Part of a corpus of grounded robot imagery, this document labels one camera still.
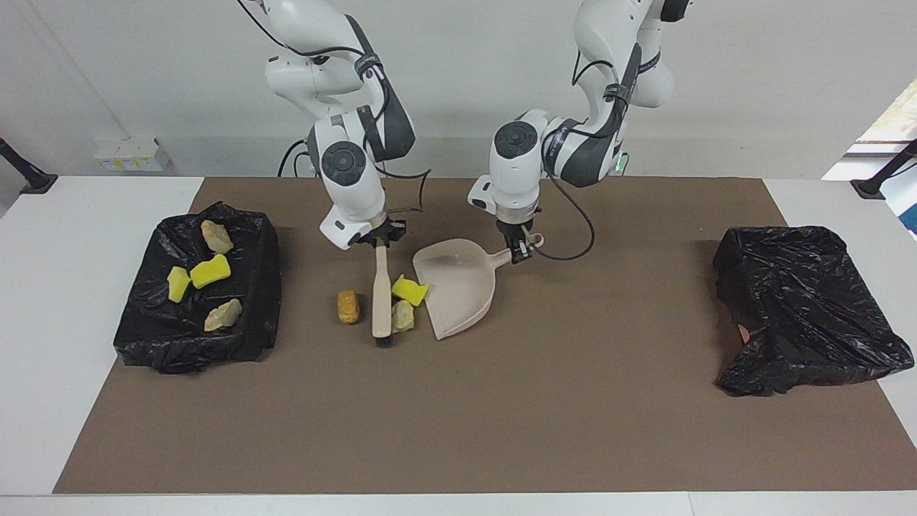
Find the white table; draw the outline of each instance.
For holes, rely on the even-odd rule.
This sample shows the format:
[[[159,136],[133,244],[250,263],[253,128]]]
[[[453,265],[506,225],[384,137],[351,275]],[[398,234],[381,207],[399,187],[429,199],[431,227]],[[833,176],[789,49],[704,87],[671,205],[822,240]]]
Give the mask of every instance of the white table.
[[[917,491],[418,496],[52,496],[116,358],[111,342],[149,235],[186,213],[201,178],[62,177],[0,219],[0,514],[917,513]],[[847,183],[766,181],[790,225],[823,225],[849,251],[892,328],[917,345],[917,243]],[[880,381],[917,443],[917,370]]]

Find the yellow sponge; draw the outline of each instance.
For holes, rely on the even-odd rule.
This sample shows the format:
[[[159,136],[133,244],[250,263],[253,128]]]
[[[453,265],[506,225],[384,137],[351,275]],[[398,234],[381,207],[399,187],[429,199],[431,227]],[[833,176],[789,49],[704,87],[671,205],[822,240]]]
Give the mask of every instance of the yellow sponge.
[[[188,271],[181,267],[173,267],[169,273],[169,301],[181,303],[184,298],[184,292],[188,290],[188,284],[191,278],[188,277]]]
[[[230,275],[232,275],[232,271],[229,270],[229,261],[225,255],[218,254],[214,256],[213,260],[200,262],[195,266],[191,270],[191,281],[194,283],[194,288],[204,288],[215,281],[226,279]]]
[[[392,295],[404,299],[415,307],[419,307],[420,302],[424,300],[426,291],[429,288],[429,284],[418,285],[417,282],[406,279],[404,275],[401,275],[398,281],[392,285]]]

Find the wooden brush handle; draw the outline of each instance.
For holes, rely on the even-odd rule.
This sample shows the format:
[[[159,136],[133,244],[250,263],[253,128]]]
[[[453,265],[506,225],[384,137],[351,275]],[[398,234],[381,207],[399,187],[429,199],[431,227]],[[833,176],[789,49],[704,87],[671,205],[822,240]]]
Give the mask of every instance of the wooden brush handle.
[[[372,283],[372,336],[392,335],[392,280],[389,279],[388,248],[376,246],[376,279]]]

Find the rock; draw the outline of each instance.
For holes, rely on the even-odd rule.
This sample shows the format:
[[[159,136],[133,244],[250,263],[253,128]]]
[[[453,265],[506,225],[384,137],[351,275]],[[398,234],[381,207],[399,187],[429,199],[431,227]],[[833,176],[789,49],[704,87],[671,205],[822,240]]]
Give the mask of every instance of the rock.
[[[204,321],[204,331],[217,331],[230,328],[242,316],[242,303],[233,299],[217,308],[210,310],[210,315]]]
[[[414,327],[414,306],[401,300],[392,307],[392,333],[401,333]]]
[[[232,240],[226,227],[221,226],[212,220],[205,220],[201,223],[201,233],[204,235],[204,241],[211,251],[219,254],[226,254],[233,248]]]

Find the black stand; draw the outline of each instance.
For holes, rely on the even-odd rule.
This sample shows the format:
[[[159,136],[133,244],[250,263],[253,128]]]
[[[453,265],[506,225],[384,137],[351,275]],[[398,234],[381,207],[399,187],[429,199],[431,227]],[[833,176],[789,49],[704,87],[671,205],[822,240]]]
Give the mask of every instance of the black stand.
[[[28,181],[28,186],[20,190],[20,194],[44,194],[57,181],[56,174],[45,174],[44,171],[14,151],[2,138],[0,138],[0,155],[6,158],[9,164],[13,165],[13,168]]]
[[[889,164],[882,167],[882,170],[878,171],[878,174],[874,175],[871,179],[867,179],[866,181],[854,180],[851,181],[850,184],[853,185],[854,190],[856,190],[859,196],[864,199],[884,200],[885,196],[883,196],[880,191],[882,183],[885,183],[898,172],[905,163],[909,162],[914,157],[917,157],[917,140],[908,143],[908,146],[905,147],[903,151],[892,158]]]

